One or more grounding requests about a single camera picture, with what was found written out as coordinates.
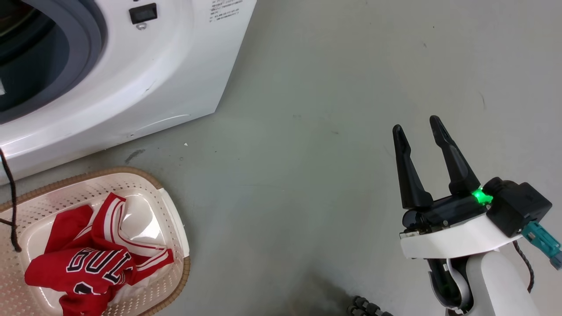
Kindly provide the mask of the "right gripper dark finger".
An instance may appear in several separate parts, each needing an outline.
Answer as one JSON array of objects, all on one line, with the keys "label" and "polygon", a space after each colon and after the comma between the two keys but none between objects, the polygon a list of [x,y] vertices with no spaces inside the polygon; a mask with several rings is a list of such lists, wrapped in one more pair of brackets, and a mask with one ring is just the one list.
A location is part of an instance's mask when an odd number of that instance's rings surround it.
[{"label": "right gripper dark finger", "polygon": [[392,136],[395,146],[402,208],[429,208],[433,204],[433,197],[424,190],[423,184],[420,181],[411,159],[411,147],[402,126],[396,124],[392,129]]},{"label": "right gripper dark finger", "polygon": [[452,195],[466,195],[480,188],[480,181],[437,115],[429,118],[434,141],[441,148],[446,163]]}]

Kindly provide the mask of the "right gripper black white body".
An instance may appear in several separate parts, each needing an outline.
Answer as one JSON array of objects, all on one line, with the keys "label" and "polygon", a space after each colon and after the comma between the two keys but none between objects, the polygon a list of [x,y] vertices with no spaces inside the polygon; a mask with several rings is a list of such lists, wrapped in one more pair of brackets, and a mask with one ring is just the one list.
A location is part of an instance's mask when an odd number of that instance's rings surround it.
[{"label": "right gripper black white body", "polygon": [[451,195],[429,208],[407,210],[400,245],[406,258],[452,259],[494,251],[521,234],[508,237],[488,218],[492,197],[478,188]]}]

